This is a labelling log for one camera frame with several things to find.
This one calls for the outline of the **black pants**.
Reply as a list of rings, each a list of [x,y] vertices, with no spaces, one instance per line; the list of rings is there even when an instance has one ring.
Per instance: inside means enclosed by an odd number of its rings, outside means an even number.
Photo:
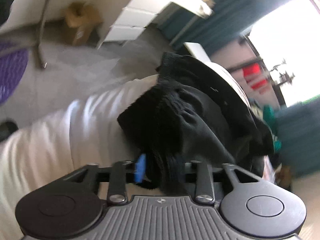
[[[270,128],[233,87],[194,57],[166,52],[154,86],[118,116],[127,139],[146,157],[142,188],[181,193],[190,160],[235,164],[257,176],[274,153]]]

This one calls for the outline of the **green clothes pile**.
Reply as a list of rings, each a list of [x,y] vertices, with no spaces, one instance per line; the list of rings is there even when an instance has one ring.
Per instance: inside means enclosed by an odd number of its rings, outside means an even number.
[[[274,114],[274,109],[270,105],[265,105],[263,107],[263,120],[267,123],[272,132],[274,152],[279,153],[282,143],[278,140],[276,117]]]

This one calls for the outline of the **pastel tie-dye bed cover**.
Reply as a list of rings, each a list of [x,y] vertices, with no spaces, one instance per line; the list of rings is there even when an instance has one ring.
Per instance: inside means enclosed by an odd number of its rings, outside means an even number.
[[[118,115],[157,83],[157,75],[75,100],[1,143],[1,226],[15,222],[17,202],[28,192],[87,163],[132,160],[137,151]]]

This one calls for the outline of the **teal curtain left of window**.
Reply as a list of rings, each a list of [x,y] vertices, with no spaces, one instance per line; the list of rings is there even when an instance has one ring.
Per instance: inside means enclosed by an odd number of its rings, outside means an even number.
[[[319,171],[319,97],[276,112],[279,159],[296,178]]]

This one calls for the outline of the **teal curtain of window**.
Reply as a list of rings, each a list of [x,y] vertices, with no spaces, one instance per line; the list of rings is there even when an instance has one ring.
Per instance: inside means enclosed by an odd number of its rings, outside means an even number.
[[[319,97],[276,112],[279,159],[296,178],[319,171]]]
[[[199,43],[212,55],[259,19],[290,0],[213,0],[213,12],[207,18],[198,17],[181,36],[178,35],[194,15],[179,9],[159,26],[164,37],[179,50],[185,42]]]

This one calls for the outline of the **purple round mat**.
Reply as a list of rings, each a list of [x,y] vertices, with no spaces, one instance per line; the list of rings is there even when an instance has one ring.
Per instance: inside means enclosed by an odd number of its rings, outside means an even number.
[[[1,56],[1,105],[5,103],[17,88],[29,60],[29,51],[25,48]]]

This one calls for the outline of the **brown cardboard box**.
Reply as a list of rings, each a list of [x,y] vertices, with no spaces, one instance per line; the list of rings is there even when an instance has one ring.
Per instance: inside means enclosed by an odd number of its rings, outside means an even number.
[[[103,22],[99,11],[91,4],[73,2],[65,9],[64,41],[71,46],[84,45],[93,29]]]

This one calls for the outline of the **teal curtain right of window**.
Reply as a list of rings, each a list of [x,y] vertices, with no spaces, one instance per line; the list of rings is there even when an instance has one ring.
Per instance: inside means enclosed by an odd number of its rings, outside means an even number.
[[[179,9],[159,26],[164,37],[179,50],[185,42],[199,43],[212,55],[259,19],[290,0],[213,0],[213,12],[207,18],[198,17],[181,36],[178,35],[194,15]]]

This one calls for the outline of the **white dressing table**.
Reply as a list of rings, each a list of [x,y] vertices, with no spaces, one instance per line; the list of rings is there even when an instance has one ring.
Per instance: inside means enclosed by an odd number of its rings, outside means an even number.
[[[105,42],[135,40],[170,3],[207,18],[212,9],[202,0],[107,0],[100,5],[103,24],[98,30],[99,49]]]

